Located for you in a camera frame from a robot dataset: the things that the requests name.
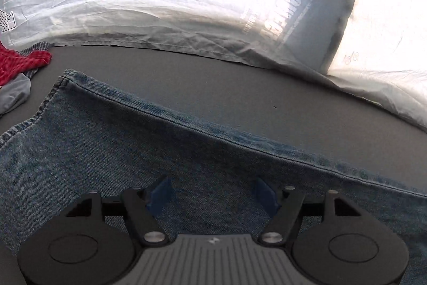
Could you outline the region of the white printed carrot curtain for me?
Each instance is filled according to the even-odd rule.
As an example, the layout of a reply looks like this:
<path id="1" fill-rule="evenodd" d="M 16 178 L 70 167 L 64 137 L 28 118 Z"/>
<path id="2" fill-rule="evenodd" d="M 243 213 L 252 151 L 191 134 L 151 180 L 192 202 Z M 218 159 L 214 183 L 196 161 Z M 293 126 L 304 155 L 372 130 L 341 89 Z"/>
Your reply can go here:
<path id="1" fill-rule="evenodd" d="M 426 0 L 1 0 L 1 40 L 277 69 L 426 127 Z"/>

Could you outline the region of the red knitted garment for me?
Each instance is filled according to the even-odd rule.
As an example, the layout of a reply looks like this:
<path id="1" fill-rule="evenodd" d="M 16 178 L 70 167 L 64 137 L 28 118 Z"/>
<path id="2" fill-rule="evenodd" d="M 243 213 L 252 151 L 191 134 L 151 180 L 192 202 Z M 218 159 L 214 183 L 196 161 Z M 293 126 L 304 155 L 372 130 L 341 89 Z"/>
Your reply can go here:
<path id="1" fill-rule="evenodd" d="M 21 56 L 18 51 L 1 44 L 1 87 L 10 82 L 19 73 L 43 66 L 52 54 L 47 51 L 34 51 L 29 56 Z"/>

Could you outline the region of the checkered dark shirt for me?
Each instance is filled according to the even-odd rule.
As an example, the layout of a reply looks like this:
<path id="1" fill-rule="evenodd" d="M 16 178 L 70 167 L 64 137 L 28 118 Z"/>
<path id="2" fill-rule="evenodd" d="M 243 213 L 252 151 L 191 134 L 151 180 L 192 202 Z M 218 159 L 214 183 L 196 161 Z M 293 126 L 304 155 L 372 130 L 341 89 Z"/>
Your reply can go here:
<path id="1" fill-rule="evenodd" d="M 29 56 L 34 51 L 47 51 L 47 52 L 49 52 L 49 50 L 50 50 L 51 47 L 52 47 L 51 43 L 48 43 L 46 41 L 41 41 L 39 43 L 36 43 L 36 44 L 32 45 L 29 48 L 26 48 L 24 50 L 19 50 L 18 53 L 21 56 Z M 23 72 L 23 75 L 25 75 L 28 79 L 31 80 L 34 77 L 34 75 L 39 71 L 39 69 L 42 69 L 42 68 L 46 67 L 48 64 L 51 63 L 51 60 L 52 59 L 49 58 L 47 60 L 47 63 L 44 64 L 43 66 L 39 66 L 37 68 L 34 68 L 34 69 L 28 70 L 26 72 Z"/>

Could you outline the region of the blue denim jeans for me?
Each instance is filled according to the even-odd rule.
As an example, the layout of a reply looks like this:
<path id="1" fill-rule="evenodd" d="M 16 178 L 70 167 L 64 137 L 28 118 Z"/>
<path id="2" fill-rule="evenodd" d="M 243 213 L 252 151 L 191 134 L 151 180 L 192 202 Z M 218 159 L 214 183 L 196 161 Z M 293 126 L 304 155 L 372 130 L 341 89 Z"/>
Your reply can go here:
<path id="1" fill-rule="evenodd" d="M 336 189 L 405 240 L 404 284 L 426 283 L 426 193 L 273 140 L 201 121 L 65 71 L 30 118 L 1 135 L 1 241 L 12 251 L 80 195 L 161 175 L 168 234 L 260 233 L 258 176 L 305 194 Z"/>

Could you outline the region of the grey cloth garment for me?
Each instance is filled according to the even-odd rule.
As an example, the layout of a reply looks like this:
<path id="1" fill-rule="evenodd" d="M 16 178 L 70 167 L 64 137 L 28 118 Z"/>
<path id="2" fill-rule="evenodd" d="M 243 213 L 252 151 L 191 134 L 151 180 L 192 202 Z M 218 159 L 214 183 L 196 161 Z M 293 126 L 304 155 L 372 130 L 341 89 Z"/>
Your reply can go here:
<path id="1" fill-rule="evenodd" d="M 4 116 L 22 105 L 30 97 L 31 81 L 23 73 L 1 87 L 0 114 Z"/>

